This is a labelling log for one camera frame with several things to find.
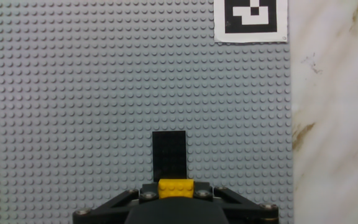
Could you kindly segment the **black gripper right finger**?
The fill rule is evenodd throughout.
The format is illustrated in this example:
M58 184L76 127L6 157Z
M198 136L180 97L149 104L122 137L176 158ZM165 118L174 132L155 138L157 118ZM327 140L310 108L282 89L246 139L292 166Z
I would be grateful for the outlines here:
M254 203L227 187L194 183L194 199L204 200L223 211L228 223L279 224L279 207L274 203Z

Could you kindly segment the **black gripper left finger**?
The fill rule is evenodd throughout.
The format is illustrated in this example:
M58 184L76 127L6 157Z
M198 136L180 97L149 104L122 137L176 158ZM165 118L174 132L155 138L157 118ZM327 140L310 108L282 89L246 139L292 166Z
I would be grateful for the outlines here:
M158 200L158 183L143 184L129 189L97 208L81 208L73 212L73 224L123 224L129 212L143 203Z

